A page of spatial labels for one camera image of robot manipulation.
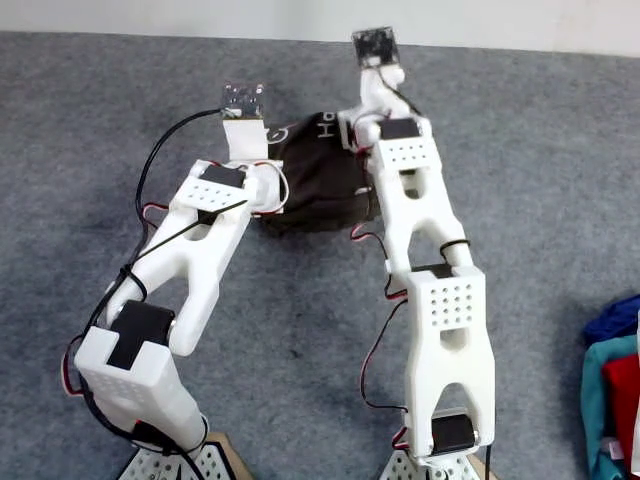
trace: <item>red wire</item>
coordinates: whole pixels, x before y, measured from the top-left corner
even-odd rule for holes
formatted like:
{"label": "red wire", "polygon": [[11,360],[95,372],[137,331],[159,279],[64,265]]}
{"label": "red wire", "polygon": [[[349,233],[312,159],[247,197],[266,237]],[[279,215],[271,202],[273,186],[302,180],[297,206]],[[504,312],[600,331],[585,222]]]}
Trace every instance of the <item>red wire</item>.
{"label": "red wire", "polygon": [[169,210],[169,207],[167,205],[162,205],[161,203],[155,203],[155,202],[147,202],[144,204],[144,207],[142,207],[142,216],[145,218],[145,220],[149,225],[151,225],[153,228],[157,230],[158,226],[155,223],[153,223],[151,220],[147,220],[147,210],[149,208],[156,208],[158,210],[166,211],[166,210]]}
{"label": "red wire", "polygon": [[384,336],[384,332],[387,330],[387,327],[389,326],[391,319],[394,317],[398,309],[407,302],[408,302],[407,299],[402,300],[401,302],[397,303],[395,307],[393,307],[393,310],[391,310],[391,313],[387,317],[387,320],[385,321],[382,329],[380,330],[380,333],[378,334],[378,338],[376,338],[376,341],[373,343],[373,346],[369,350],[369,353],[367,353],[367,356],[365,357],[364,362],[362,362],[362,367],[360,368],[360,395],[362,395],[362,399],[364,400],[364,402],[371,408],[393,408],[397,410],[403,410],[405,412],[407,411],[407,407],[404,407],[404,406],[376,405],[374,403],[371,403],[369,400],[367,400],[367,394],[365,392],[365,377],[367,374],[367,367],[369,366],[369,362],[371,361],[373,354],[377,350],[378,345],[380,345],[380,342],[382,341],[382,337]]}
{"label": "red wire", "polygon": [[391,446],[394,450],[407,450],[409,448],[409,443],[407,442],[398,443],[406,432],[407,427],[402,427],[400,430],[398,430],[398,433],[393,436],[393,438],[391,439]]}
{"label": "red wire", "polygon": [[73,388],[73,385],[71,384],[71,377],[69,375],[69,355],[71,352],[71,348],[73,347],[74,343],[76,343],[81,338],[82,335],[76,335],[75,337],[73,337],[73,339],[67,345],[67,349],[65,350],[60,363],[62,386],[67,395],[72,397],[80,396],[83,393],[82,389]]}

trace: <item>perforated bracket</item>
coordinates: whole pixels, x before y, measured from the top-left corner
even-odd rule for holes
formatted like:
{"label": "perforated bracket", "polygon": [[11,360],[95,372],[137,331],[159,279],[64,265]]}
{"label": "perforated bracket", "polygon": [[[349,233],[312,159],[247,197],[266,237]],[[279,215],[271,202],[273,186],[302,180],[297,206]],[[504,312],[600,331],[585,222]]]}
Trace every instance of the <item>perforated bracket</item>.
{"label": "perforated bracket", "polygon": [[404,450],[396,450],[380,475],[380,480],[480,480],[468,458],[460,456],[416,465]]}
{"label": "perforated bracket", "polygon": [[438,165],[439,157],[431,155],[431,147],[422,136],[380,140],[374,148],[387,169],[410,170]]}
{"label": "perforated bracket", "polygon": [[[204,478],[235,480],[221,446],[207,443],[194,462]],[[163,456],[148,450],[138,450],[123,469],[118,480],[196,480],[195,473],[178,455]]]}
{"label": "perforated bracket", "polygon": [[452,274],[437,278],[424,270],[406,277],[414,341],[405,376],[405,424],[412,452],[423,462],[436,458],[432,419],[448,385],[464,389],[478,434],[473,447],[455,455],[471,454],[494,438],[495,362],[486,328],[485,276],[475,266],[453,267]]}
{"label": "perforated bracket", "polygon": [[173,199],[181,205],[205,212],[213,212],[243,200],[249,200],[244,189],[203,180],[194,175],[187,176]]}

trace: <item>blue cloth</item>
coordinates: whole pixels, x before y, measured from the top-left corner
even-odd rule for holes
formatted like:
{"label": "blue cloth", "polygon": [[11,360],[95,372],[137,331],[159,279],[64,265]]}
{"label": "blue cloth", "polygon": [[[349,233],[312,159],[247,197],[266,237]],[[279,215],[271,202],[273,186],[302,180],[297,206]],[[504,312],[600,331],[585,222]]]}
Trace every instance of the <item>blue cloth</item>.
{"label": "blue cloth", "polygon": [[612,360],[637,352],[636,336],[629,335],[594,343],[585,354],[580,407],[587,440],[587,461],[591,480],[627,478],[624,463],[614,462],[607,453],[600,451],[600,441],[606,433],[607,418],[607,389],[602,377],[602,367]]}
{"label": "blue cloth", "polygon": [[611,338],[633,335],[638,329],[640,295],[612,303],[582,333],[588,346]]}

